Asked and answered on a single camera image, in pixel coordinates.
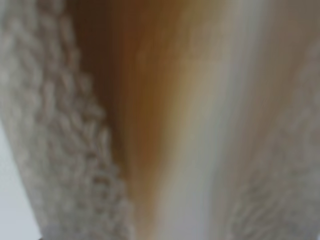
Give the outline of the clear plastic drink bottle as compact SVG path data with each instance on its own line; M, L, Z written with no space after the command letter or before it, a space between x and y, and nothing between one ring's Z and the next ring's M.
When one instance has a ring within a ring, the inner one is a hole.
M0 119L43 240L317 240L317 0L3 0Z

